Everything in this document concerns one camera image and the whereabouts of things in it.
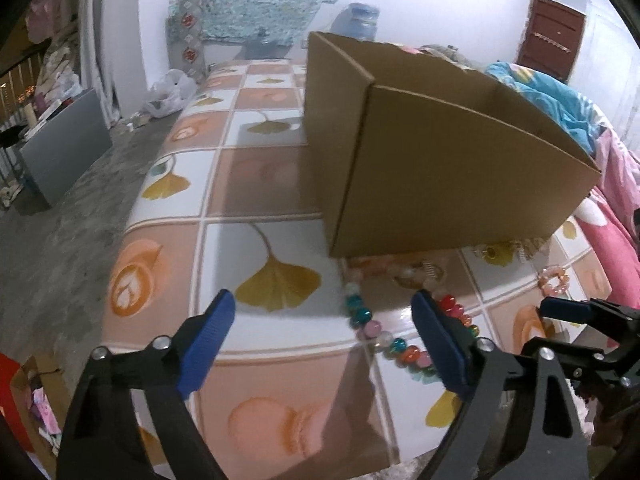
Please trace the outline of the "red gift bag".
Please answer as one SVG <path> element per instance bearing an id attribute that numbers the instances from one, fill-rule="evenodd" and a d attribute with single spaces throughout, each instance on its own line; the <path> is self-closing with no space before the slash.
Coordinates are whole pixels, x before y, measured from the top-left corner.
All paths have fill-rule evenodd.
<path id="1" fill-rule="evenodd" d="M 18 414 L 10 388 L 11 379 L 19 368 L 20 364 L 16 361 L 3 353 L 0 354 L 0 406 L 1 413 L 12 430 L 14 437 L 17 438 L 21 447 L 30 453 L 34 450 L 32 442 L 30 442 L 20 414 Z"/>

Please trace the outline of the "pink bedding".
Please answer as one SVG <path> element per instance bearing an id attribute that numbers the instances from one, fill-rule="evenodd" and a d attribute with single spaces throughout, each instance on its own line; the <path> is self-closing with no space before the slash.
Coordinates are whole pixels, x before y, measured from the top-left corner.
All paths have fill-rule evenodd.
<path id="1" fill-rule="evenodd" d="M 596 141 L 600 181 L 575 210 L 575 218 L 610 284 L 602 292 L 593 275 L 593 296 L 639 307 L 639 159 L 617 133 L 606 129 Z"/>

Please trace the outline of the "blue blanket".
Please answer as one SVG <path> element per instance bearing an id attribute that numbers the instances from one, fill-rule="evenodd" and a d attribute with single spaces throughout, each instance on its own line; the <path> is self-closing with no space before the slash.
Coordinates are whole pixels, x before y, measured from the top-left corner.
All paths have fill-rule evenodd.
<path id="1" fill-rule="evenodd" d="M 579 91 L 545 73 L 515 63 L 495 62 L 484 73 L 518 92 L 553 119 L 590 156 L 612 124 L 600 107 Z"/>

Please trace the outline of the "ginkgo-patterned floor mat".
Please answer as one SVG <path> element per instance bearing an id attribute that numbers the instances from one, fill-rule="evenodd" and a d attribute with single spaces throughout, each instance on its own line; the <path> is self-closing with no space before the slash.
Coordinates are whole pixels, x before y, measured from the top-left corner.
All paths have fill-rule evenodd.
<path id="1" fill-rule="evenodd" d="M 411 322 L 420 288 L 517 352 L 546 292 L 610 284 L 575 217 L 545 242 L 331 259 L 302 125 L 303 64 L 215 67 L 172 126 L 134 202 L 108 286 L 116 351 L 175 333 L 221 289 L 234 323 L 189 400 L 232 479 L 346 479 L 436 448 L 457 411 Z"/>

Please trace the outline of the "brown cardboard box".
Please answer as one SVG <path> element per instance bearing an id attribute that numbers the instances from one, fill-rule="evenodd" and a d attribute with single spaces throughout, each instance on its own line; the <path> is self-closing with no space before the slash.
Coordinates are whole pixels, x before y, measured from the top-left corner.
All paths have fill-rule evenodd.
<path id="1" fill-rule="evenodd" d="M 496 78 L 328 32 L 309 37 L 304 129 L 334 257 L 546 238 L 600 180 Z"/>

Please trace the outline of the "dark red door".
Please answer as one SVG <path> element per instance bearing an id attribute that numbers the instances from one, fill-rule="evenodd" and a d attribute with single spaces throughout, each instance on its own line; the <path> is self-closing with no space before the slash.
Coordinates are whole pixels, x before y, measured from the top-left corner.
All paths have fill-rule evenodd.
<path id="1" fill-rule="evenodd" d="M 516 64 L 567 82 L 574 67 L 586 16 L 554 0 L 532 0 Z"/>

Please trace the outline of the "grey flat panel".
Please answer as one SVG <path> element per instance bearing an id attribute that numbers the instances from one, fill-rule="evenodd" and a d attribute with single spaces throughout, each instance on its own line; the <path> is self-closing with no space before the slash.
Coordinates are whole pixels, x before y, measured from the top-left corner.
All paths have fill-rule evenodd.
<path id="1" fill-rule="evenodd" d="M 54 206 L 112 147 L 96 92 L 85 90 L 17 149 L 27 182 Z"/>

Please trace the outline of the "white plastic bag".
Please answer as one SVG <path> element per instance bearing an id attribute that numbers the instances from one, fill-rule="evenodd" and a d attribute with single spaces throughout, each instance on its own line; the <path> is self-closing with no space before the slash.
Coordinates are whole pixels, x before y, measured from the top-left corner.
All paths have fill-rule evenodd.
<path id="1" fill-rule="evenodd" d="M 192 77 L 172 68 L 152 84 L 142 110 L 153 118 L 166 117 L 183 110 L 197 91 L 198 85 Z"/>

